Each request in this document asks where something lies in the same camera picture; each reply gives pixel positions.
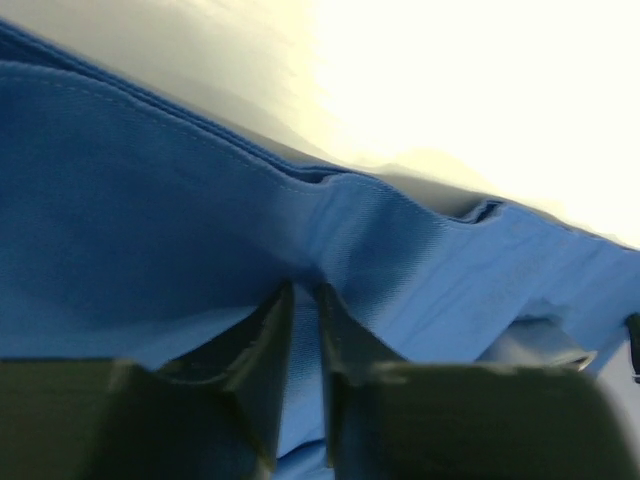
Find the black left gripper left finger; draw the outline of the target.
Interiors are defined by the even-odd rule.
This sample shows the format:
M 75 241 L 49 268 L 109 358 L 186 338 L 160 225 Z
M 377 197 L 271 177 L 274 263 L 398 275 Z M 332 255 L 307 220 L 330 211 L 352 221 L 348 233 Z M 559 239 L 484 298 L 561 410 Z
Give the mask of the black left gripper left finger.
M 128 359 L 1 364 L 5 479 L 267 479 L 288 376 L 294 291 L 157 370 Z

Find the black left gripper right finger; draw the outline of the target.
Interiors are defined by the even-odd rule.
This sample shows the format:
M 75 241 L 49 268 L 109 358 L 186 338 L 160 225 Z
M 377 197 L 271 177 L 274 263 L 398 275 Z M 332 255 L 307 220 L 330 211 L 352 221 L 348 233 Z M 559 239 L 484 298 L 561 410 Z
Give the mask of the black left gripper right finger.
M 339 479 L 621 479 L 625 435 L 595 382 L 566 367 L 417 364 L 319 309 L 327 460 Z

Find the blue surgical cloth wrap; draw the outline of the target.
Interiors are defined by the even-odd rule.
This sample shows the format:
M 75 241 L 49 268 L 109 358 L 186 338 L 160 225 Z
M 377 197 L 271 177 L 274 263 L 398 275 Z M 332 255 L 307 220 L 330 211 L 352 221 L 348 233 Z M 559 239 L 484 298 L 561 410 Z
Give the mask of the blue surgical cloth wrap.
M 377 178 L 288 162 L 2 24 L 1 364 L 157 370 L 284 283 L 294 313 L 267 479 L 339 479 L 327 460 L 322 285 L 417 364 L 591 379 L 580 358 L 639 339 L 636 251 L 501 201 L 449 217 Z

